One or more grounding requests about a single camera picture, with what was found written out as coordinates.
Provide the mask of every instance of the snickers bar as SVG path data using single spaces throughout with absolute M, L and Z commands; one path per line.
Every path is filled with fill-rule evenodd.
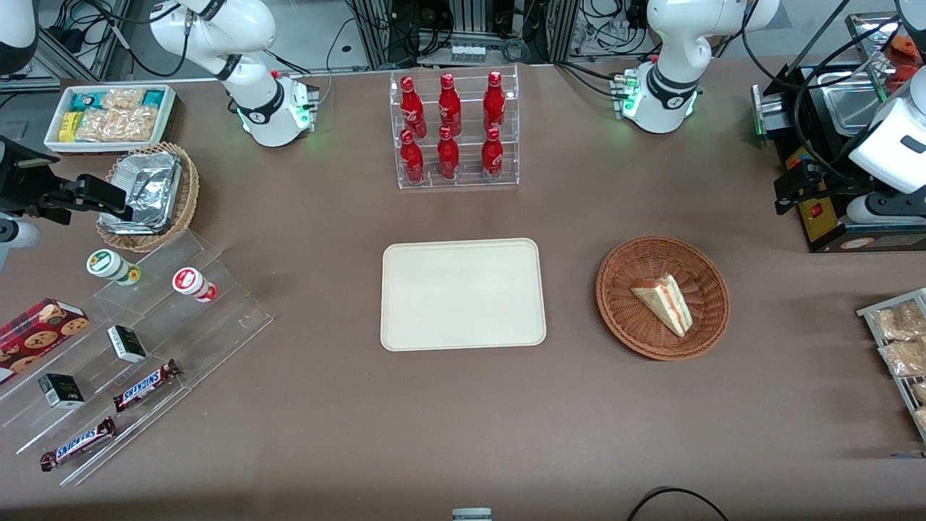
M 129 390 L 120 394 L 113 401 L 116 403 L 116 412 L 121 413 L 129 408 L 130 405 L 151 393 L 151 391 L 160 387 L 174 376 L 180 373 L 177 363 L 171 358 L 167 363 L 161 365 L 152 374 L 144 380 L 131 386 Z
M 74 454 L 86 450 L 88 447 L 103 438 L 114 438 L 116 436 L 116 424 L 109 416 L 103 420 L 103 423 L 88 430 L 80 436 L 72 439 L 65 445 L 58 447 L 57 451 L 49 451 L 42 454 L 40 465 L 43 472 L 48 472 L 60 464 L 63 464 Z

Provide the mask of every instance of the yellow snack package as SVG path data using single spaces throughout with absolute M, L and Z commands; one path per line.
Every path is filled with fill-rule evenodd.
M 61 119 L 61 128 L 58 129 L 58 141 L 62 143 L 73 143 L 74 133 L 77 127 L 81 126 L 83 112 L 65 112 Z

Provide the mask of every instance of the aluminum foil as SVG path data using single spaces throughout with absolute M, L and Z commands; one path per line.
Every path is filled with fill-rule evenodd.
M 100 227 L 117 235 L 160 235 L 170 228 L 183 162 L 169 152 L 132 154 L 119 162 L 112 184 L 125 190 L 130 222 L 100 214 Z

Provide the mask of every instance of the teal snack package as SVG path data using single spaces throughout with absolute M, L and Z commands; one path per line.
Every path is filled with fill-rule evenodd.
M 74 99 L 70 102 L 70 110 L 83 112 L 87 108 L 103 108 L 104 96 L 106 96 L 106 92 L 78 93 L 74 95 Z
M 144 93 L 144 101 L 142 105 L 148 105 L 150 107 L 160 107 L 161 101 L 164 99 L 164 91 L 148 91 Z

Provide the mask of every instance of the sandwich slice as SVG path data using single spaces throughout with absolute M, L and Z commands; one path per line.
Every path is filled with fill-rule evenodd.
M 672 333 L 684 337 L 691 329 L 692 315 L 685 304 L 679 283 L 675 282 L 672 275 L 639 280 L 631 287 L 631 291 Z

